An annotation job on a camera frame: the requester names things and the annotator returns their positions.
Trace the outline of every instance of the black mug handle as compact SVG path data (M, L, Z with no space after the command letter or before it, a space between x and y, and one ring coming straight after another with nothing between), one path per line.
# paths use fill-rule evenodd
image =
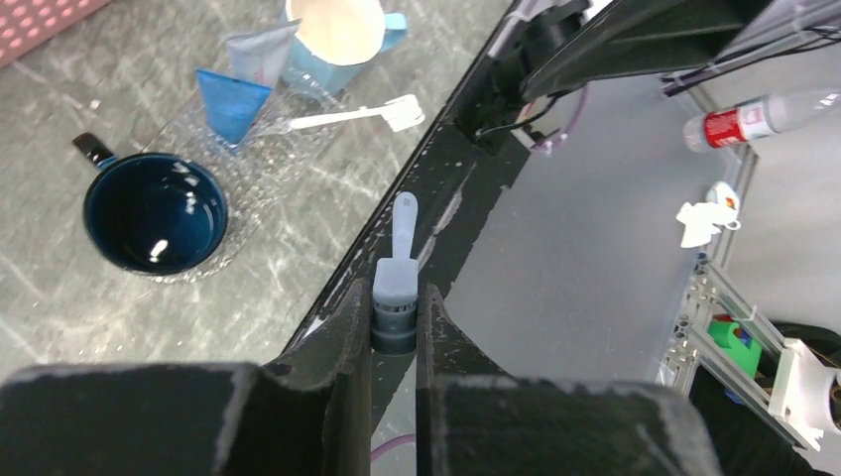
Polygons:
M98 137L89 132L79 134L73 139L73 145L98 169L104 169L117 158Z

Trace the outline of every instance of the plastic bottle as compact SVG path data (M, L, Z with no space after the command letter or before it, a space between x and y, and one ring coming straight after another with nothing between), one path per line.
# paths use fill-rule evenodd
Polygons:
M798 129L839 105L841 89L767 94L690 119L683 127L683 138L690 150L708 152Z

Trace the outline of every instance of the marble countertop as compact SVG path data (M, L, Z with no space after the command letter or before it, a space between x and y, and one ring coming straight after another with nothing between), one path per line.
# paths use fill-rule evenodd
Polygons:
M409 37L350 84L348 104L413 93L425 123L343 126L300 158L235 259L192 284L97 254L80 213L95 170L70 140L92 131L118 154L143 149L194 94L193 69L225 69L224 36L270 25L279 4L117 0L0 70L0 377L33 363L277 355L509 4L383 1L409 17Z

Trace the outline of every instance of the pink basket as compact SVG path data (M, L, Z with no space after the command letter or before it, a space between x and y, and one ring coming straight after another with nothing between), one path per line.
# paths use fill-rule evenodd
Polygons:
M0 0L0 67L111 0Z

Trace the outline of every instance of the bottle label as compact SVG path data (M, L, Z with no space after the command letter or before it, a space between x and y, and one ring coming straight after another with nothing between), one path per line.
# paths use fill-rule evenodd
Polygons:
M714 148L727 147L775 134L768 122L765 100L751 100L704 118L704 136Z

